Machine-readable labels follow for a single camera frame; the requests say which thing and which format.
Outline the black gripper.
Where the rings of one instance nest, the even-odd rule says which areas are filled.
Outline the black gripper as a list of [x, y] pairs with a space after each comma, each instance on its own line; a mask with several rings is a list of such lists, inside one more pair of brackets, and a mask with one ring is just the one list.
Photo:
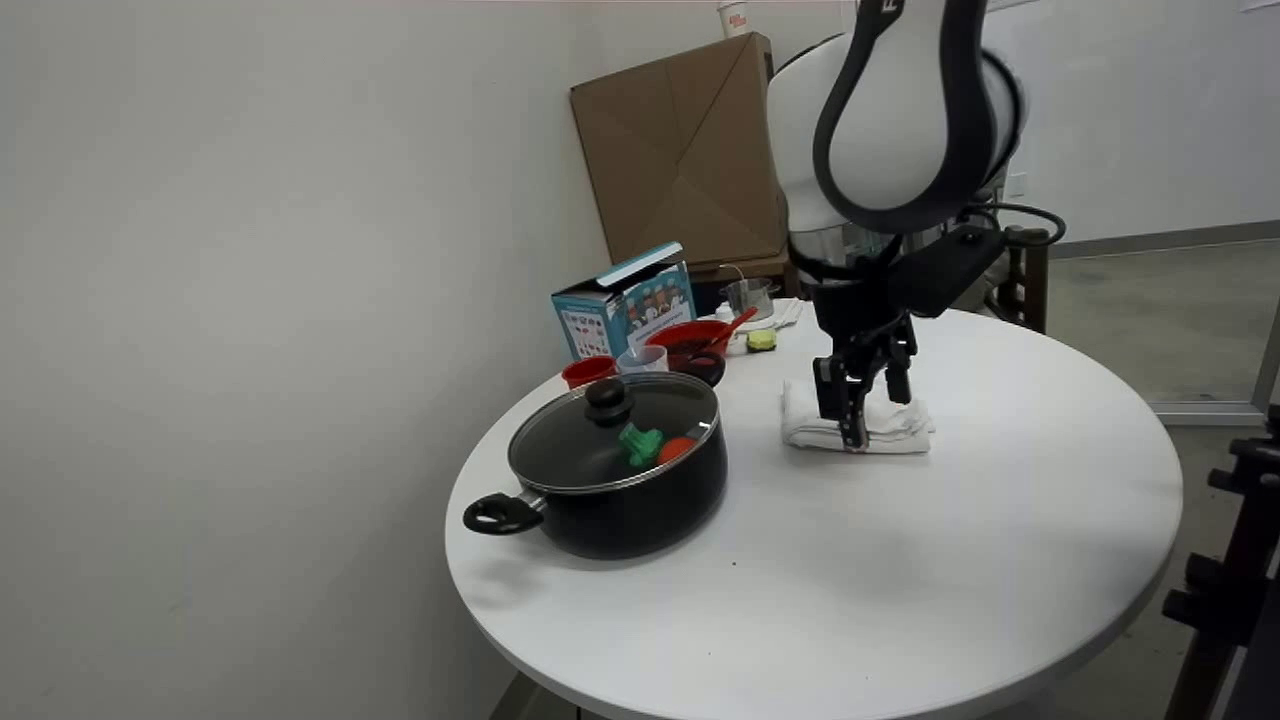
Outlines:
[[812, 291], [815, 322], [832, 346], [812, 363], [815, 395], [842, 401], [849, 451], [864, 446], [864, 395], [888, 380], [894, 403], [911, 403], [917, 316], [953, 309], [1004, 252], [995, 227], [944, 227], [928, 246], [907, 252], [894, 237], [872, 254], [824, 258], [787, 244], [787, 258]]

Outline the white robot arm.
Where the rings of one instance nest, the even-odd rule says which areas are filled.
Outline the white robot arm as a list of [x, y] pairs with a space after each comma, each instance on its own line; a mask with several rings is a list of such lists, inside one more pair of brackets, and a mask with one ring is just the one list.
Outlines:
[[1024, 98], [983, 49], [990, 0], [855, 0], [854, 28], [770, 81], [770, 148], [787, 258], [829, 356], [815, 417], [864, 451], [869, 395], [911, 401], [917, 316], [953, 309], [1001, 254], [978, 221], [1021, 143]]

